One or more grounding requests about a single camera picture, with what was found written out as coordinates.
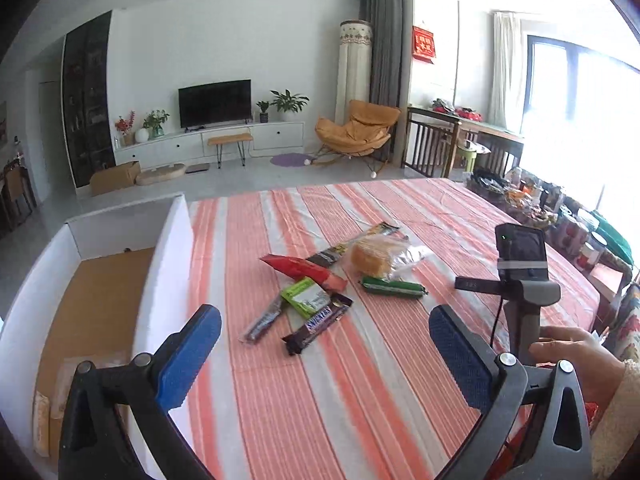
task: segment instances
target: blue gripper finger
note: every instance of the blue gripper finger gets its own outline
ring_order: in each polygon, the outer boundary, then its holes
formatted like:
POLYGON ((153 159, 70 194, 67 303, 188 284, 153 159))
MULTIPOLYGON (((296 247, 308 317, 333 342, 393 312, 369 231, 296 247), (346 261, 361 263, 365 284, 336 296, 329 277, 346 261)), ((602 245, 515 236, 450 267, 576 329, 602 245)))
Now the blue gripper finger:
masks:
POLYGON ((181 406, 220 337, 222 316, 214 306, 197 320, 158 375, 156 400, 165 412, 181 406))
POLYGON ((466 403, 486 413, 491 407, 491 373, 439 306, 429 316, 429 332, 466 403))

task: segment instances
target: screw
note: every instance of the screw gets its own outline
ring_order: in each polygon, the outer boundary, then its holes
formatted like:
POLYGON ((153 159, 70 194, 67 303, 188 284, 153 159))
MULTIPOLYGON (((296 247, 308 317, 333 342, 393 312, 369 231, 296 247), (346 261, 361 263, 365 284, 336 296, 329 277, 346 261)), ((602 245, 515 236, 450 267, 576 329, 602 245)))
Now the screw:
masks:
POLYGON ((564 373, 570 374, 574 371, 574 366, 569 361, 566 361, 564 359, 558 362, 558 365, 564 373))
POLYGON ((133 358, 133 364, 136 366, 147 366, 151 362, 151 354, 146 352, 142 352, 142 354, 138 354, 133 358))
POLYGON ((517 359, 515 355, 505 352, 504 354, 500 354, 500 362, 505 366, 513 366, 516 364, 517 359))
POLYGON ((87 373, 89 370, 91 370, 91 361, 82 361, 78 367, 76 368, 76 371, 79 374, 85 374, 87 373))

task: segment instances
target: green cloth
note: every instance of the green cloth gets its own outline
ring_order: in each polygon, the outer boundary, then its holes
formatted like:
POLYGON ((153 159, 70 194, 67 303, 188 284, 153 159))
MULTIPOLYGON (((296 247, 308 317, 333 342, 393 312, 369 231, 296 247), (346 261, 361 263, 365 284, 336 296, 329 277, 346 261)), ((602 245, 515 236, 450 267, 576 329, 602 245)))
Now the green cloth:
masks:
POLYGON ((596 229, 596 232, 607 241, 607 248, 614 253, 624 262, 633 266, 634 259, 631 255, 631 247, 625 237, 616 231, 607 220, 598 213, 596 210, 591 211, 591 214, 600 221, 600 227, 596 229))

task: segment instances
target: black flat-screen tv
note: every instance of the black flat-screen tv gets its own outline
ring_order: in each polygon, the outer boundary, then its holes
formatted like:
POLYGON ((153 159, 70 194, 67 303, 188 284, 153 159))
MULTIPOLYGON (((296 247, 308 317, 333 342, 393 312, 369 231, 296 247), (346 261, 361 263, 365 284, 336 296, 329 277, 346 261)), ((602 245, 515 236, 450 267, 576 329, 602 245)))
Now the black flat-screen tv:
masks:
POLYGON ((251 119, 251 80, 180 88, 178 104, 183 128, 251 119))

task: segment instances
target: red striped fabric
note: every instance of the red striped fabric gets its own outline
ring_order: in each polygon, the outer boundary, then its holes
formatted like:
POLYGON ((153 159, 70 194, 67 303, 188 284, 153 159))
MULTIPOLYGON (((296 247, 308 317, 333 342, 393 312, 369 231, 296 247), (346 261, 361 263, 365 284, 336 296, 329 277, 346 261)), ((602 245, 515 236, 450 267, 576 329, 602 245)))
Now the red striped fabric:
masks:
MULTIPOLYGON (((437 475, 433 464, 441 467, 456 451, 478 414, 466 405, 429 337, 428 312, 434 304, 449 303, 471 330, 488 338, 497 299, 461 294, 453 277, 497 275, 494 227, 510 219, 440 179, 304 187, 220 200, 191 208, 190 303, 193 311, 205 302, 220 306, 228 344, 216 345, 214 352, 216 362, 230 370, 230 379, 221 384, 207 362, 188 395, 194 448, 207 468, 218 480, 437 475), (400 222, 433 251, 414 268, 430 303, 366 294, 360 277, 337 264, 334 270, 347 278, 354 307, 312 343, 313 359, 284 351, 280 338, 292 332, 295 313, 281 316, 256 346, 238 341, 284 283, 260 256, 279 250, 307 257, 380 221, 400 222), (224 262, 213 261, 214 250, 224 254, 224 262), (212 282, 223 283, 221 298, 210 298, 216 293, 209 291, 212 282), (403 411, 407 399, 414 406, 409 418, 403 411), (216 424, 215 413, 230 415, 216 424), (413 420, 416 413, 422 420, 413 420), (231 455, 246 458, 246 465, 234 468, 221 460, 231 455)), ((590 328, 596 291, 549 248, 548 260, 562 300, 543 311, 545 321, 590 328)))

